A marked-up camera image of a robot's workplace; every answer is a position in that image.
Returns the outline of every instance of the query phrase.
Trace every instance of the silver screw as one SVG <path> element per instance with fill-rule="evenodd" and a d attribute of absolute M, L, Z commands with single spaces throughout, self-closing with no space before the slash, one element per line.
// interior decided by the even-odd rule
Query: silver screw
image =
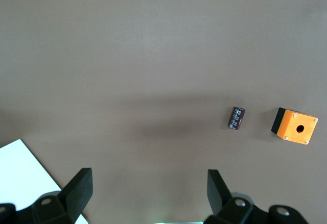
<path fill-rule="evenodd" d="M 280 215 L 285 215 L 285 216 L 289 216 L 290 215 L 290 212 L 288 212 L 287 209 L 283 208 L 283 207 L 278 207 L 277 208 L 277 212 L 280 214 Z"/>
<path fill-rule="evenodd" d="M 47 205 L 50 202 L 51 202 L 51 199 L 50 198 L 46 198 L 46 199 L 42 200 L 41 205 Z"/>
<path fill-rule="evenodd" d="M 244 207 L 246 205 L 245 202 L 239 198 L 235 200 L 235 204 L 240 207 Z"/>

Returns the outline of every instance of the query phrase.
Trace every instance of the orange box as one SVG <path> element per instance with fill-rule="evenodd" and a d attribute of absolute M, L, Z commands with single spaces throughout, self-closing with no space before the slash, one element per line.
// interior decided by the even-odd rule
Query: orange box
<path fill-rule="evenodd" d="M 317 122 L 317 117 L 279 108 L 271 131 L 284 140 L 307 145 Z"/>

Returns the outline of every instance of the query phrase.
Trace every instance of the screw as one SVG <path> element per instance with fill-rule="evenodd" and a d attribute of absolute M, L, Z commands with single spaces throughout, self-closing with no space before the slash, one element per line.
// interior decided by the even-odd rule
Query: screw
<path fill-rule="evenodd" d="M 42 200 L 41 205 L 47 205 L 50 202 L 51 202 L 51 199 L 50 198 L 46 198 L 46 199 Z"/>
<path fill-rule="evenodd" d="M 277 212 L 280 214 L 280 215 L 285 215 L 285 216 L 289 216 L 290 215 L 290 212 L 288 212 L 287 209 L 283 208 L 283 207 L 278 207 L 277 208 Z"/>
<path fill-rule="evenodd" d="M 5 210 L 6 210 L 6 207 L 0 207 L 0 213 L 2 213 L 2 212 L 5 212 Z"/>
<path fill-rule="evenodd" d="M 246 205 L 245 202 L 241 199 L 235 200 L 235 204 L 240 207 L 244 207 Z"/>

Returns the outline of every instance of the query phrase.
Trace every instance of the black hole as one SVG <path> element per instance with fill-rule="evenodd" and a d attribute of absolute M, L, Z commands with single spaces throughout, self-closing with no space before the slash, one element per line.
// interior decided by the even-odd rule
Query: black hole
<path fill-rule="evenodd" d="M 304 126 L 298 126 L 297 128 L 296 128 L 296 131 L 298 132 L 298 133 L 301 133 L 301 132 L 303 132 L 305 130 L 305 127 Z"/>

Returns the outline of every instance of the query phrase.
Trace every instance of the white paper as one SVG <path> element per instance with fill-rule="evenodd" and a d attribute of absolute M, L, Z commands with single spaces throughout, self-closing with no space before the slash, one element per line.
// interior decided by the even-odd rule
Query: white paper
<path fill-rule="evenodd" d="M 21 140 L 0 148 L 0 176 L 0 203 L 12 203 L 17 211 L 61 190 Z M 88 222 L 80 215 L 75 223 Z"/>

